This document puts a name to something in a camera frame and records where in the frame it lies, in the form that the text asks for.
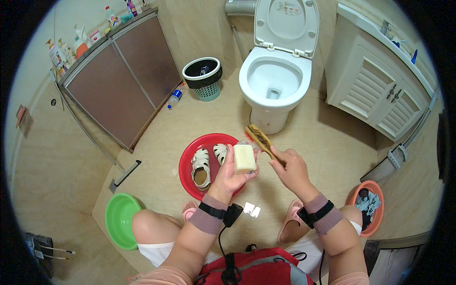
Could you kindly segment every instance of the toilet lid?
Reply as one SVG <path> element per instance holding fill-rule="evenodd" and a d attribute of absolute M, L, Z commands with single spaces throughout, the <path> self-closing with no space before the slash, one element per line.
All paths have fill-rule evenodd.
<path fill-rule="evenodd" d="M 255 45 L 313 58 L 319 23 L 315 0 L 258 0 Z"/>

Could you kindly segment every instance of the pink wrist sleeve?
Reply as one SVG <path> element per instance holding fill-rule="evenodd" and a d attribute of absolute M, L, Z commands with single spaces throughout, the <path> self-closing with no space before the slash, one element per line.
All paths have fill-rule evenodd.
<path fill-rule="evenodd" d="M 223 204 L 207 193 L 204 195 L 202 202 L 218 210 L 226 211 L 228 209 L 228 205 Z M 200 208 L 195 211 L 195 213 L 188 219 L 188 221 L 198 229 L 208 234 L 217 234 L 220 230 L 220 225 L 223 223 L 223 220 L 209 215 Z"/>
<path fill-rule="evenodd" d="M 306 211 L 311 214 L 320 210 L 323 206 L 326 205 L 328 199 L 323 195 L 323 193 L 318 194 L 312 201 L 304 205 Z M 315 231 L 318 235 L 326 234 L 330 229 L 332 229 L 338 222 L 343 219 L 341 211 L 336 207 L 332 208 L 328 214 L 319 219 L 313 225 Z"/>

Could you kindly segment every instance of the trash can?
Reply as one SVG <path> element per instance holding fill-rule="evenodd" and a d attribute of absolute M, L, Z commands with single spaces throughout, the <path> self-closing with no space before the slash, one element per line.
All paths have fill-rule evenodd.
<path fill-rule="evenodd" d="M 220 61 L 215 57 L 195 59 L 182 69 L 188 87 L 204 102 L 212 101 L 220 95 L 222 73 Z"/>

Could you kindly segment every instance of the toilet label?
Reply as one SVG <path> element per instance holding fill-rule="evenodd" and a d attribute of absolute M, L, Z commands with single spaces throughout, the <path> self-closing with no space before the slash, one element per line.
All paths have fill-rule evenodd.
<path fill-rule="evenodd" d="M 275 4 L 275 8 L 282 14 L 296 16 L 301 14 L 301 8 L 296 4 L 288 3 L 288 2 L 279 2 Z"/>

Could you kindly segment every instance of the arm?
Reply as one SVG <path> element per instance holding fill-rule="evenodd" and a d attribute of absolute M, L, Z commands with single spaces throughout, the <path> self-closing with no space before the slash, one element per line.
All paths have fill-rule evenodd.
<path fill-rule="evenodd" d="M 274 160 L 269 163 L 283 184 L 295 193 L 304 204 L 309 203 L 320 194 L 318 189 L 310 182 L 307 165 L 296 151 L 287 149 L 282 152 L 273 146 L 271 150 L 286 165 L 284 168 L 279 162 Z M 367 273 L 359 237 L 348 219 L 343 218 L 326 234 L 320 235 L 320 239 L 331 259 L 329 283 L 351 272 Z"/>
<path fill-rule="evenodd" d="M 254 150 L 255 159 L 258 150 Z M 225 163 L 220 167 L 215 182 L 209 188 L 208 195 L 228 205 L 233 193 L 245 182 L 258 175 L 259 168 L 251 174 L 234 174 L 234 149 L 228 145 Z M 161 266 L 172 266 L 182 270 L 191 280 L 198 276 L 203 262 L 217 235 L 208 234 L 191 223 L 185 223 L 177 236 L 170 255 Z"/>

